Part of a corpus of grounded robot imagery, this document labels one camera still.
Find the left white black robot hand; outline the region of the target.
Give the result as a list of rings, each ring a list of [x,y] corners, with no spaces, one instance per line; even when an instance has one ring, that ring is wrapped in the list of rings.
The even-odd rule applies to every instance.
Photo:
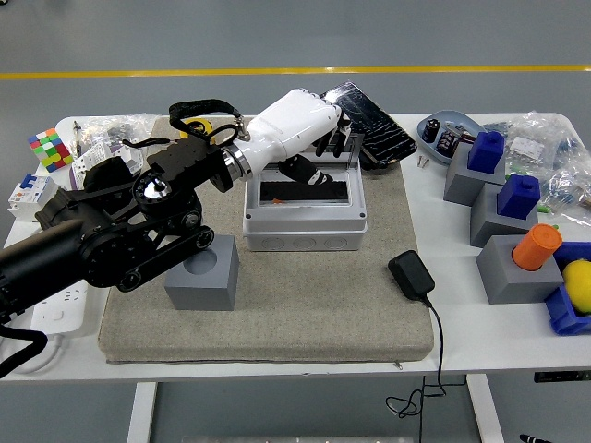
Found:
[[[291,90],[255,116],[248,139],[236,139],[224,150],[231,178],[247,180],[274,163],[286,177],[308,186],[323,186],[332,178],[300,153],[310,146],[320,156],[333,135],[340,156],[351,132],[351,120],[340,106],[307,90]]]

